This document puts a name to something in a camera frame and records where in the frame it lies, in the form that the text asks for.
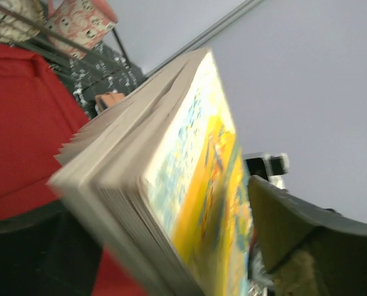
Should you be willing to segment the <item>pink leather wallet notebook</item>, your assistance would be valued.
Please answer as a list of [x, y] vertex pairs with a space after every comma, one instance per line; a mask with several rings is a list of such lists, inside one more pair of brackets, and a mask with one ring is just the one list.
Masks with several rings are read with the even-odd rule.
[[95, 96], [96, 105], [100, 112], [108, 109], [110, 106], [120, 102], [125, 98], [123, 93], [119, 92], [107, 92], [104, 94], [98, 94]]

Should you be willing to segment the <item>yellow teal Penguin paperback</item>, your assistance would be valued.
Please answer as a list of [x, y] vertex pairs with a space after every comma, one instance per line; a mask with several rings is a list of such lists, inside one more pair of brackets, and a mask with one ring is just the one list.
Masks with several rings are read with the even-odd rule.
[[49, 186], [148, 295], [247, 295], [247, 167], [209, 48], [103, 111], [57, 160]]

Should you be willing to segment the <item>red backpack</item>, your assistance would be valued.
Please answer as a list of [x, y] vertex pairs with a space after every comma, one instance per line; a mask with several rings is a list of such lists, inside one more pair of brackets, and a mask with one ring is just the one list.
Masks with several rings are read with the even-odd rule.
[[143, 295], [47, 186], [88, 118], [39, 55], [0, 44], [0, 295]]

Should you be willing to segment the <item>beige patterned small plate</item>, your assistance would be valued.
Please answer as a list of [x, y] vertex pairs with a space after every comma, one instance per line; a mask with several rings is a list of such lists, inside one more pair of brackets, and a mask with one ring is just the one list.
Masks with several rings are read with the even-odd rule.
[[[38, 25], [42, 25], [44, 22], [44, 10], [40, 1], [2, 0], [0, 6]], [[29, 25], [0, 9], [0, 43], [25, 42], [38, 33], [39, 30], [33, 25]]]

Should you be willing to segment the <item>aluminium frame rail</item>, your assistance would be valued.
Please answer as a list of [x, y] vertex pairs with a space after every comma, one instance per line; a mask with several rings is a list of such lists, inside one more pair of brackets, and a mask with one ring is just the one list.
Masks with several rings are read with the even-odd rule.
[[146, 73], [147, 77], [152, 76], [157, 71], [166, 66], [173, 59], [177, 58], [181, 54], [186, 52], [198, 49], [202, 47], [204, 44], [209, 42], [211, 39], [216, 37], [221, 32], [225, 31], [231, 25], [235, 24], [238, 20], [243, 18], [243, 16], [247, 15], [250, 11], [254, 10], [257, 6], [263, 3], [264, 0], [246, 0], [242, 4], [235, 7], [231, 12], [226, 14], [223, 18], [219, 19], [212, 26], [204, 30], [201, 34], [197, 35], [194, 39], [190, 40], [190, 42], [186, 43], [183, 47], [177, 50], [170, 57], [165, 59], [162, 63], [158, 64], [151, 71]]

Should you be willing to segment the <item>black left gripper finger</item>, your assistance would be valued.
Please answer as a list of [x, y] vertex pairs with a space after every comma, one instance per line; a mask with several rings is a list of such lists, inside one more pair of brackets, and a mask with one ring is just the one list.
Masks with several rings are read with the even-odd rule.
[[252, 176], [257, 242], [276, 295], [367, 295], [367, 224]]

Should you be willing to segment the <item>pink patterned mug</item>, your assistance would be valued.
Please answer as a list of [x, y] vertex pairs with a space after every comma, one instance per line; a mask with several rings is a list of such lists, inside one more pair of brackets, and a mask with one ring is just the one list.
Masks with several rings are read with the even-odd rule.
[[46, 28], [91, 50], [118, 23], [107, 1], [66, 0], [55, 8], [47, 2]]

